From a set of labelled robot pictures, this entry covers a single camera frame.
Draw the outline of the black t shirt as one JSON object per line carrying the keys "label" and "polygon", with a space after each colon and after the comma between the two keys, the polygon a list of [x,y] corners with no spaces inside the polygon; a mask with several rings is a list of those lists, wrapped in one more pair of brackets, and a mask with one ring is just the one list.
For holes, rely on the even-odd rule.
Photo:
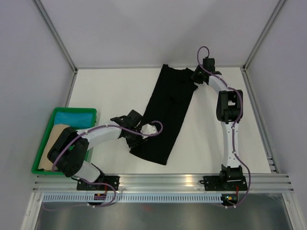
{"label": "black t shirt", "polygon": [[198,88],[190,79],[192,74],[193,71],[188,68],[179,70],[166,64],[162,66],[142,121],[146,124],[159,121],[163,130],[132,148],[132,155],[160,165],[167,164],[193,93]]}

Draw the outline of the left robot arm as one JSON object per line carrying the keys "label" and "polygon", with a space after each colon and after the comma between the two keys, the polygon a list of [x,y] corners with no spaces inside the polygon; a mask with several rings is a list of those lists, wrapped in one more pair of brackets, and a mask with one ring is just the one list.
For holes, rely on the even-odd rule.
{"label": "left robot arm", "polygon": [[125,138],[129,146],[142,141],[140,135],[135,135],[116,126],[140,132],[142,115],[131,110],[128,115],[111,118],[108,127],[76,130],[68,125],[55,125],[48,140],[50,148],[47,159],[51,162],[51,169],[57,169],[66,177],[79,177],[88,181],[95,190],[105,184],[102,171],[85,160],[88,150],[109,140]]}

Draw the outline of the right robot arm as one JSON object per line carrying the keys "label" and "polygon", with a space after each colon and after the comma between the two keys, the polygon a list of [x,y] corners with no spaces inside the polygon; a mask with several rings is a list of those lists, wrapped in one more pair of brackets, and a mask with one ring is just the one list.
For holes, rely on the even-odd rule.
{"label": "right robot arm", "polygon": [[218,176],[204,177],[206,191],[246,191],[248,185],[238,160],[238,126],[243,117],[243,92],[228,86],[215,70],[214,58],[206,57],[192,74],[197,84],[206,83],[218,94],[216,117],[223,131],[224,156]]}

